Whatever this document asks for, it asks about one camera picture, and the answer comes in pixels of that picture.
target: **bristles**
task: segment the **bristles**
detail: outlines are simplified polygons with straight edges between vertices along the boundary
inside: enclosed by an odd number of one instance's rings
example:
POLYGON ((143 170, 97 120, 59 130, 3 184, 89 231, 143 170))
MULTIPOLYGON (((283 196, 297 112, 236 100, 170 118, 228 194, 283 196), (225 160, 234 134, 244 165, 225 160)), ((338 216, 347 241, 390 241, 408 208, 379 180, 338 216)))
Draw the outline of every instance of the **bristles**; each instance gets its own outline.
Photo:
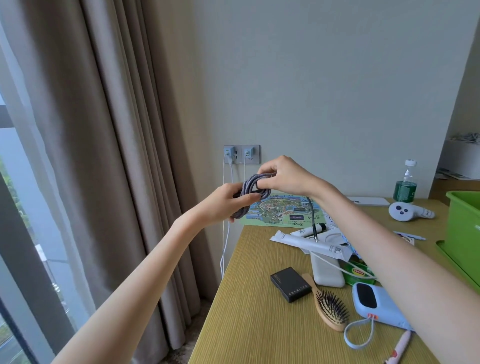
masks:
POLYGON ((348 322, 348 310, 342 300, 330 291, 318 290, 317 302, 325 315, 336 324, 348 322))

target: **white box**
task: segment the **white box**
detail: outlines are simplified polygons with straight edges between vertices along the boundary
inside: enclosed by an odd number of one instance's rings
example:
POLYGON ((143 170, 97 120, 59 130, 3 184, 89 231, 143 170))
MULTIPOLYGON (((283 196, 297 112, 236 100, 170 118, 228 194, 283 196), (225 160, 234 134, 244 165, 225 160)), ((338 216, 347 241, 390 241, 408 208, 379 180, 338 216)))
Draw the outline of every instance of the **white box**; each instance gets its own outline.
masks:
POLYGON ((480 145, 445 140, 438 166, 465 177, 480 179, 480 145))

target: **green package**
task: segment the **green package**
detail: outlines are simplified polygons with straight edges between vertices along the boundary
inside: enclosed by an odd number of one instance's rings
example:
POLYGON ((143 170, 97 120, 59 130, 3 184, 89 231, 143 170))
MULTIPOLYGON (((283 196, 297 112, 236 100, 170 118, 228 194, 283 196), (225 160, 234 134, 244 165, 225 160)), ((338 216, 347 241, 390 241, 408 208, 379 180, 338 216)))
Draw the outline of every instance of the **green package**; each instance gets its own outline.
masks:
MULTIPOLYGON (((340 262, 340 266, 344 270, 346 270, 347 272, 349 272, 351 274, 354 274, 356 276, 359 276, 359 277, 365 277, 365 274, 362 273, 362 271, 360 271, 358 269, 355 269, 354 266, 352 266, 348 263, 345 263, 342 260, 339 260, 339 262, 340 262)), ((364 270, 365 272, 371 274, 372 276, 375 276, 373 274, 372 270, 370 268, 368 268, 368 266, 366 266, 365 264, 362 264, 362 263, 359 263, 359 262, 352 262, 352 264, 356 265, 358 268, 364 270)), ((350 274, 346 274, 346 273, 343 273, 343 278, 345 278, 345 283, 349 284, 350 286, 353 286, 357 282, 363 282, 363 283, 367 283, 367 284, 374 284, 375 283, 374 279, 355 278, 355 277, 351 276, 350 274)))

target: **person's left hand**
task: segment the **person's left hand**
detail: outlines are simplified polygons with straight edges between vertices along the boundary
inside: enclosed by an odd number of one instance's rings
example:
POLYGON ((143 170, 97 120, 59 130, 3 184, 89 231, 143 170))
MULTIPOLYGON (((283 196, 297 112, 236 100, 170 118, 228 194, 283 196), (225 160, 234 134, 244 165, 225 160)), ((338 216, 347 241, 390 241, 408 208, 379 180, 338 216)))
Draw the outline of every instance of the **person's left hand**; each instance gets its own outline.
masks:
POLYGON ((245 194, 233 198, 233 195, 240 191, 242 183, 225 183, 213 191, 205 200, 200 202, 192 210, 199 215, 205 226, 229 219, 233 222, 231 215, 244 206, 249 206, 260 201, 259 193, 245 194))

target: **power socket panel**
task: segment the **power socket panel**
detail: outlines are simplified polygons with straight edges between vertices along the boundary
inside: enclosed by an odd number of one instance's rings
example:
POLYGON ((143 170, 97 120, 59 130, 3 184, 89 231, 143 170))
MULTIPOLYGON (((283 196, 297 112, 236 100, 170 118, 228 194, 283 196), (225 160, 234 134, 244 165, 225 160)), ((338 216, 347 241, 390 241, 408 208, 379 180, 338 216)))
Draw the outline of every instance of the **power socket panel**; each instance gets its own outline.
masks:
POLYGON ((243 164, 245 151, 253 148, 253 155, 251 158, 245 160, 246 164, 260 164, 260 145, 225 145, 223 150, 233 147, 233 164, 243 164))

